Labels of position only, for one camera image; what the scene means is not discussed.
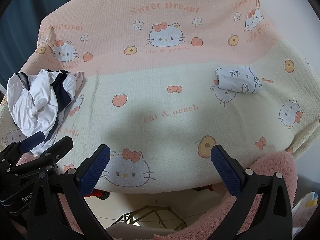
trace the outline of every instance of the folded clothing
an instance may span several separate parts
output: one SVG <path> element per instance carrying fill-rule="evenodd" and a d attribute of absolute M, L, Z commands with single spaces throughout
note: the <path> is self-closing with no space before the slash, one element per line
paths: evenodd
<path fill-rule="evenodd" d="M 34 155 L 54 143 L 64 109 L 74 99 L 76 83 L 77 78 L 65 70 L 42 69 L 38 75 L 17 73 L 9 78 L 7 101 L 15 124 L 27 137 L 38 131 L 45 136 L 44 142 L 31 150 Z"/>
<path fill-rule="evenodd" d="M 218 88 L 239 93 L 257 93 L 262 83 L 257 74 L 247 66 L 233 68 L 218 68 L 216 76 Z"/>

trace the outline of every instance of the white cloth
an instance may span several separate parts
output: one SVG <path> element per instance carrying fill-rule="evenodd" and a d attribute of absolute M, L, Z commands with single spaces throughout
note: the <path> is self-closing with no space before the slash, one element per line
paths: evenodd
<path fill-rule="evenodd" d="M 233 68 L 218 68 L 216 76 L 218 88 L 239 93 L 257 93 L 262 83 L 257 74 L 247 66 Z"/>
<path fill-rule="evenodd" d="M 8 80 L 7 100 L 9 112 L 20 128 L 21 132 L 30 137 L 38 131 L 44 133 L 45 138 L 54 126 L 58 115 L 58 102 L 51 83 L 59 72 L 48 72 L 42 69 L 38 75 L 29 75 L 30 90 L 28 91 L 18 75 L 14 74 Z M 76 77 L 68 73 L 63 81 L 63 88 L 73 101 L 76 92 Z M 63 121 L 64 110 L 59 113 L 58 128 Z M 55 141 L 57 129 L 52 137 L 33 148 L 31 152 L 39 156 Z"/>

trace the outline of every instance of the blue clamp pad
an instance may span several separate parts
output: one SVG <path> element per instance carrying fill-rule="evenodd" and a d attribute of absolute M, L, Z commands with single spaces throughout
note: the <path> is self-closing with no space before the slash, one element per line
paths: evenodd
<path fill-rule="evenodd" d="M 44 133 L 39 131 L 34 135 L 31 135 L 27 139 L 23 140 L 20 144 L 20 152 L 27 153 L 32 150 L 34 147 L 38 146 L 44 141 Z"/>
<path fill-rule="evenodd" d="M 231 159 L 221 145 L 211 149 L 211 161 L 226 185 L 230 195 L 239 197 L 245 185 L 244 169 L 235 159 Z"/>
<path fill-rule="evenodd" d="M 76 175 L 81 197 L 91 194 L 109 160 L 110 148 L 105 144 L 101 144 L 90 158 L 81 163 Z"/>

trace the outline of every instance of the teal curtain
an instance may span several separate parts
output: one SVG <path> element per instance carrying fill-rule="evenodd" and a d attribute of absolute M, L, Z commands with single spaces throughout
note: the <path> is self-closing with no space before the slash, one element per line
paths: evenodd
<path fill-rule="evenodd" d="M 41 21 L 70 0 L 12 0 L 0 19 L 0 83 L 20 70 L 36 49 Z"/>

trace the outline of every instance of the hello kitty face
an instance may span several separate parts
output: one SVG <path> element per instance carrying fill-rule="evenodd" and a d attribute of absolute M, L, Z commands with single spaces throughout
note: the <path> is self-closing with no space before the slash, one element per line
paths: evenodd
<path fill-rule="evenodd" d="M 253 9 L 247 13 L 247 19 L 245 20 L 245 28 L 248 31 L 252 31 L 257 24 L 264 19 L 264 16 L 260 13 L 259 7 Z"/>
<path fill-rule="evenodd" d="M 85 95 L 78 95 L 66 108 L 65 117 L 68 115 L 73 116 L 76 112 L 80 110 L 80 106 L 82 105 L 83 99 Z"/>
<path fill-rule="evenodd" d="M 151 179 L 156 180 L 151 177 L 153 174 L 140 151 L 124 149 L 122 154 L 111 154 L 102 177 L 115 186 L 141 187 Z"/>
<path fill-rule="evenodd" d="M 238 77 L 240 73 L 238 71 L 230 71 L 231 77 Z"/>
<path fill-rule="evenodd" d="M 149 34 L 149 43 L 155 47 L 171 47 L 185 42 L 180 30 L 180 25 L 174 23 L 172 25 L 167 25 L 167 23 L 162 22 L 161 24 L 154 24 L 152 26 L 152 31 Z"/>
<path fill-rule="evenodd" d="M 218 85 L 211 87 L 211 91 L 214 92 L 220 103 L 223 103 L 223 106 L 225 106 L 226 103 L 230 102 L 236 96 L 236 92 L 220 89 L 218 88 Z"/>
<path fill-rule="evenodd" d="M 54 41 L 52 48 L 54 57 L 63 62 L 74 60 L 77 56 L 75 47 L 71 41 L 63 42 L 63 40 Z"/>
<path fill-rule="evenodd" d="M 299 123 L 302 117 L 303 112 L 297 104 L 297 100 L 294 99 L 286 101 L 279 112 L 279 119 L 281 119 L 281 122 L 289 129 L 291 129 L 296 122 Z"/>
<path fill-rule="evenodd" d="M 243 84 L 240 90 L 241 93 L 247 93 L 250 91 L 247 84 Z"/>
<path fill-rule="evenodd" d="M 20 131 L 20 129 L 13 130 L 12 132 L 9 132 L 5 138 L 2 138 L 4 140 L 4 143 L 8 146 L 12 142 L 19 142 L 21 140 L 26 139 L 27 137 Z"/>

